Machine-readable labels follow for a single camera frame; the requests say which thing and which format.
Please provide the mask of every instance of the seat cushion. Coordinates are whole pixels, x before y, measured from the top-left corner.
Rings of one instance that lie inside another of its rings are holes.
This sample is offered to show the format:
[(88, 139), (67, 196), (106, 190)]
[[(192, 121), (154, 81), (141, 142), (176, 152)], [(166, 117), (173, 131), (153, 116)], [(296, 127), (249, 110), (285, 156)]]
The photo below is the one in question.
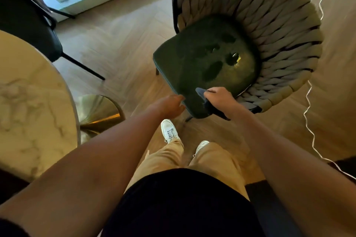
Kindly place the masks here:
[(29, 0), (0, 0), (0, 30), (37, 48), (51, 62), (62, 55), (62, 45), (44, 16)]
[(237, 22), (223, 15), (203, 18), (162, 44), (154, 63), (173, 91), (185, 96), (194, 118), (205, 118), (196, 87), (224, 86), (234, 97), (260, 74), (257, 47)]

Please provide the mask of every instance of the gold table base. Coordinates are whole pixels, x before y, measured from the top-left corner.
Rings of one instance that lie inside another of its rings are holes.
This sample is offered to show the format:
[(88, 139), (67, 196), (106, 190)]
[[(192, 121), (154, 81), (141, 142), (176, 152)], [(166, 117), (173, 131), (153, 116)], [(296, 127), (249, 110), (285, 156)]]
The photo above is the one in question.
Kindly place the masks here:
[(105, 96), (81, 96), (76, 106), (82, 144), (125, 120), (120, 106)]

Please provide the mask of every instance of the sneaker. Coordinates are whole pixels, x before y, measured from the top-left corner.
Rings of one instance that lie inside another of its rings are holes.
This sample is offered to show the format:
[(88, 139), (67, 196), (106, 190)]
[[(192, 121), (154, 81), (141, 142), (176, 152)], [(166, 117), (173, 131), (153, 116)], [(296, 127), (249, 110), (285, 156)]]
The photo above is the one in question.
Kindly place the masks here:
[(198, 147), (197, 150), (195, 151), (195, 154), (193, 155), (193, 157), (195, 157), (197, 155), (197, 153), (199, 152), (200, 149), (202, 149), (205, 145), (207, 145), (209, 142), (208, 141), (202, 141)]
[(180, 138), (178, 137), (176, 127), (174, 126), (171, 120), (164, 119), (161, 122), (161, 130), (165, 142), (170, 143), (173, 140), (173, 138), (180, 140)]

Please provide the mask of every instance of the chair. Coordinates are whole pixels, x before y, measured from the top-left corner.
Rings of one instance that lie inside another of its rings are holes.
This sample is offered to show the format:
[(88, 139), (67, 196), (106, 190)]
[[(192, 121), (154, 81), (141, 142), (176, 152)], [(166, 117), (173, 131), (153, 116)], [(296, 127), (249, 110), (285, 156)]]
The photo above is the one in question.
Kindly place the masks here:
[(105, 78), (63, 52), (56, 20), (33, 0), (0, 0), (0, 30), (23, 39), (54, 62), (61, 56), (101, 80)]
[(225, 86), (247, 109), (264, 112), (297, 91), (322, 54), (321, 22), (310, 0), (172, 0), (172, 6), (177, 35), (157, 49), (154, 62), (157, 74), (188, 98), (195, 118), (208, 115), (196, 87)]

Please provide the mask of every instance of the pant leg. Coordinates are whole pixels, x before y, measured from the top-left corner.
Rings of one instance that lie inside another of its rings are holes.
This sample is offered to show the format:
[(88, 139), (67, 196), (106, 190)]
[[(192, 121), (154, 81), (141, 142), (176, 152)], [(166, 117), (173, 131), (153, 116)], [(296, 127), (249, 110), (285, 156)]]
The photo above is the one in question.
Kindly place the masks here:
[(239, 164), (220, 145), (211, 142), (204, 146), (193, 158), (188, 168), (218, 179), (250, 200)]
[(147, 175), (169, 169), (180, 168), (180, 160), (183, 151), (182, 142), (179, 139), (173, 139), (156, 153), (148, 155), (136, 169), (126, 190)]

